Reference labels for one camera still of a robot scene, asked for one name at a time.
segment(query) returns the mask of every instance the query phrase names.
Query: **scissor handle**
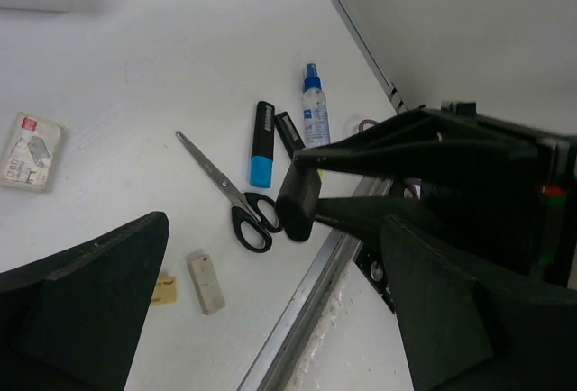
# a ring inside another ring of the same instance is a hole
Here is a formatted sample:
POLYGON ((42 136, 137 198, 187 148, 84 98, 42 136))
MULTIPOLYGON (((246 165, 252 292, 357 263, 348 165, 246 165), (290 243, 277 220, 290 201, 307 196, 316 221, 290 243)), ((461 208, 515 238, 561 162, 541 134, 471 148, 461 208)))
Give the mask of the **scissor handle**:
POLYGON ((253 253, 266 253, 270 250, 270 247, 272 247, 272 237, 270 233, 267 232, 263 223, 257 222, 252 215, 240 206, 233 206, 232 213, 234 234, 244 248, 253 253), (260 245, 252 245, 244 238, 243 223, 249 224, 261 236, 262 243, 260 245))
POLYGON ((244 193, 244 197, 251 206, 252 210, 261 218, 261 224, 266 228, 267 231, 270 233, 282 232, 282 226, 280 225, 279 217, 277 217, 276 223, 272 223, 259 207, 259 202, 263 201, 269 204, 274 211, 275 206, 277 205, 274 200, 272 200, 267 195, 260 195, 259 193, 244 193))

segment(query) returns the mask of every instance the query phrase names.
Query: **white eraser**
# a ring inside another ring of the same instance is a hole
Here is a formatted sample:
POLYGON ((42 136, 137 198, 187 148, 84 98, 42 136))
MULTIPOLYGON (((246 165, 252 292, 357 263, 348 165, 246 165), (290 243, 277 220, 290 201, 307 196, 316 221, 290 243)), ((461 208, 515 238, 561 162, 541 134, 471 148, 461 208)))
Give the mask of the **white eraser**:
POLYGON ((188 262, 188 270, 195 284, 202 313, 212 314, 224 307, 223 291, 216 278, 210 256, 203 255, 188 262))
POLYGON ((0 159, 0 186, 43 191, 48 185, 63 131, 59 123, 19 113, 0 159))

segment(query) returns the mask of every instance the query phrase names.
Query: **gray surface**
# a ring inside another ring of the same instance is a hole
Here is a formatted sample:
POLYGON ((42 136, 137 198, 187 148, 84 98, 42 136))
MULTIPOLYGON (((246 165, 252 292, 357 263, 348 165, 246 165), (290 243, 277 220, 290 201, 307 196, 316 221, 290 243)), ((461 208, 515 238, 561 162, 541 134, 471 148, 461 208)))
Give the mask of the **gray surface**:
POLYGON ((479 111, 574 133, 577 0, 343 0, 410 105, 479 111))

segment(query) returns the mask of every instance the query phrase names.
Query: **highlighter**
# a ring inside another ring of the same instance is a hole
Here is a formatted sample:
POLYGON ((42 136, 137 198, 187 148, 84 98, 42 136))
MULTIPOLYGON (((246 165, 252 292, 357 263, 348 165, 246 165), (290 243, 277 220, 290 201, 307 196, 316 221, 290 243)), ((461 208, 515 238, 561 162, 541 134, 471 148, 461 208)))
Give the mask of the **highlighter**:
POLYGON ((252 134, 251 175, 249 182, 258 188, 270 188, 274 151, 274 105, 259 101, 252 134))

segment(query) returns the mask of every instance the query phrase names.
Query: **tabletop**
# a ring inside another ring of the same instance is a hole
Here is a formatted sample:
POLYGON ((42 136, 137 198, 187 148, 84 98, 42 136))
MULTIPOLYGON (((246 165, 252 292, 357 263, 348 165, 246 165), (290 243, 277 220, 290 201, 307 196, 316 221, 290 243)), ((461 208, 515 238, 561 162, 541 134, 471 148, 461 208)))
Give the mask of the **tabletop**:
MULTIPOLYGON (((19 111, 66 126, 50 191, 0 189, 0 271, 153 210, 170 237, 162 273, 177 302, 151 307, 127 390, 235 390, 329 229, 266 254, 235 239, 230 205, 175 137, 183 131, 242 191, 254 108, 300 128, 302 68, 315 61, 333 141, 392 107, 330 0, 78 0, 67 14, 0 11, 0 145, 19 111), (202 314, 186 257, 210 254, 226 307, 202 314)), ((277 137, 276 197, 289 167, 277 137)), ((357 177, 325 173, 323 196, 357 177)))

